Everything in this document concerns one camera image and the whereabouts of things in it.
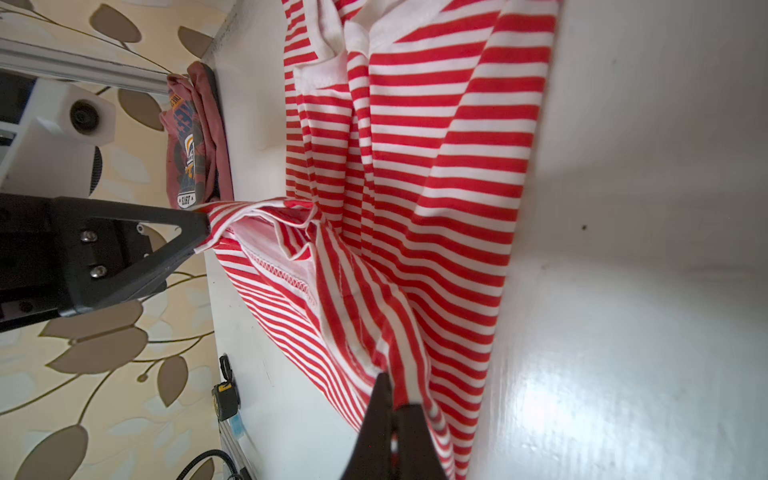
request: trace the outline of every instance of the metal screw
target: metal screw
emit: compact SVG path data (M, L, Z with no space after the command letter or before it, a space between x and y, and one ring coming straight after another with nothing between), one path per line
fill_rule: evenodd
M80 233L80 241L82 243L91 243L98 240L98 235L93 230L83 230Z
M102 278L107 274L107 267L104 265L97 265L91 269L91 276L93 278Z

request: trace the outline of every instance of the floral wallpaper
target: floral wallpaper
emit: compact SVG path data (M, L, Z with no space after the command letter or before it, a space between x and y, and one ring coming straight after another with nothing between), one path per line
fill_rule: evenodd
M82 55L185 71L232 2L8 0L0 36ZM92 197L168 207L167 98L78 84L118 105ZM174 236L147 227L153 247ZM0 333L0 478L176 478L220 447L210 390L219 382L204 260L189 259L165 292L70 319ZM221 480L220 461L188 478Z

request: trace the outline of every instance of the black cable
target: black cable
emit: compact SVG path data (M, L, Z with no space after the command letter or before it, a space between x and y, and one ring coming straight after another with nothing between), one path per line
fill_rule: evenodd
M242 478L240 475L237 474L237 467L235 466L235 462L232 460L232 457L230 457L224 450L208 450L207 452L203 452L199 454L197 457L195 457L192 462L189 462L186 467L184 467L184 470L181 471L179 476L176 477L176 480L184 480L184 477L187 476L187 473L194 468L195 465L202 462L208 457L219 457L222 460L224 460L224 463L227 464L228 469L230 470L229 478L239 479Z

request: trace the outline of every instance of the striped shirt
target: striped shirt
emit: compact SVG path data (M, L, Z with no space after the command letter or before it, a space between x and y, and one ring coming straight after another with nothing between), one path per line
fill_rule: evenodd
M318 293L323 314L292 306L273 339L356 428L373 374L388 370L396 406L424 404L449 478L464 478L559 4L283 4L287 194L307 200L301 208L316 222L297 227L291 242L317 255L316 276L304 281L338 292ZM228 229L214 249L245 265L248 254L233 253L244 230ZM251 240L258 250L264 238ZM241 293L261 294L251 281L233 281ZM285 298L252 300L268 333L275 330L263 318L277 300ZM314 336L296 330L304 315ZM379 321L398 334L374 328ZM318 358L297 353L299 337L312 340Z

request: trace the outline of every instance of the glossy white surface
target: glossy white surface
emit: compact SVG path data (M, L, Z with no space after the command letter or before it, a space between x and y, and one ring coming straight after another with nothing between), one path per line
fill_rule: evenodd
M244 7L215 62L259 200L283 189L285 21ZM765 478L766 18L565 2L470 478ZM354 434L208 265L260 478L338 478Z

